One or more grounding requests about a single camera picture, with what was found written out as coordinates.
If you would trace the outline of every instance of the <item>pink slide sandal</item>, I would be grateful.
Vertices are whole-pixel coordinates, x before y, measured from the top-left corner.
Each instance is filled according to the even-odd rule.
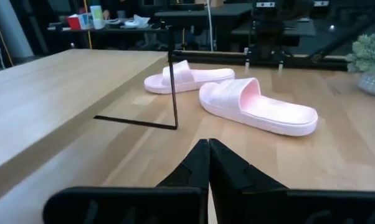
[[[277,134],[304,136],[318,123],[313,108],[262,96],[256,78],[206,83],[199,95],[208,112]]]
[[[207,82],[220,83],[224,80],[235,78],[235,72],[230,68],[215,70],[194,70],[190,69],[188,61],[173,65],[175,78],[175,92],[198,90]],[[171,76],[169,67],[163,68],[163,74],[152,75],[145,79],[145,89],[152,93],[170,94]]]

